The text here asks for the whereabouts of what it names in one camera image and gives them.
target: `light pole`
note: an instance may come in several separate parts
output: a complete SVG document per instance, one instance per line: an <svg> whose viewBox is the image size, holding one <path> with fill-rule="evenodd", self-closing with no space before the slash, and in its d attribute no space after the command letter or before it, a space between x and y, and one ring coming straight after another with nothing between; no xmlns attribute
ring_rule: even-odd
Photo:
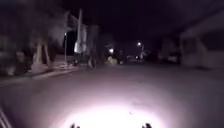
<svg viewBox="0 0 224 128"><path fill-rule="evenodd" d="M65 33L65 65L67 67L67 33Z"/></svg>

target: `street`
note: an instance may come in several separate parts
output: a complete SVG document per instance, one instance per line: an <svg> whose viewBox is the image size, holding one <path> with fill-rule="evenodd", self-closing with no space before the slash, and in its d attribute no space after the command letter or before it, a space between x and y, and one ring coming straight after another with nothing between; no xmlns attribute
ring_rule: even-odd
<svg viewBox="0 0 224 128"><path fill-rule="evenodd" d="M2 86L0 99L15 128L73 121L81 128L131 127L127 116L152 128L223 128L223 78L173 66L115 66Z"/></svg>

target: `roof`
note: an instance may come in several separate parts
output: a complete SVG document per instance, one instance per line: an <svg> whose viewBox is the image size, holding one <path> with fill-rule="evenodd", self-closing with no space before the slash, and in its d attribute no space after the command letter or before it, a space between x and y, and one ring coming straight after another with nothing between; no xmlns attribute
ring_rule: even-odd
<svg viewBox="0 0 224 128"><path fill-rule="evenodd" d="M213 17L214 15L217 15L219 13L222 13L224 11L224 6L220 6L219 8L215 8L212 11L198 17L195 20L192 20L184 25L182 25L181 27L177 28L172 35L180 35L182 33L184 33L187 29L195 27L197 25L199 25L200 23L202 23L203 21Z"/></svg>

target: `sidewalk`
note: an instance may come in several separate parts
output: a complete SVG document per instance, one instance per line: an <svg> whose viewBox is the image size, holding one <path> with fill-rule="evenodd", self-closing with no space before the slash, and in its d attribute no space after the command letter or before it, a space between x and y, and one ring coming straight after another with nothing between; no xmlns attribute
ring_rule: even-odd
<svg viewBox="0 0 224 128"><path fill-rule="evenodd" d="M68 74L78 70L79 70L79 67L74 67L72 65L65 66L64 62L55 63L52 71L47 71L47 72L39 73L39 74L32 74L29 72L23 76L13 76L13 77L1 79L0 87L2 87L2 85L5 86L5 84L21 83L21 82L29 81L29 80L44 79L44 78L49 78L53 76Z"/></svg>

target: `curb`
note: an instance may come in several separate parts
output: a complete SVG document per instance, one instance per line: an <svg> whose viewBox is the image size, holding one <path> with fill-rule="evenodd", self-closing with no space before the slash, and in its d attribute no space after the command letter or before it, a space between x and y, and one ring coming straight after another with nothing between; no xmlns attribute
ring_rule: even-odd
<svg viewBox="0 0 224 128"><path fill-rule="evenodd" d="M53 71L53 72L47 72L44 74L38 74L34 76L21 76L18 78L9 78L7 80L0 81L0 88L7 86L6 84L13 84L13 83L21 83L24 81L30 81L30 80L40 80L44 78L50 78L54 76L64 75L71 72L78 71L79 69L70 69L70 70L59 70L59 71Z"/></svg>

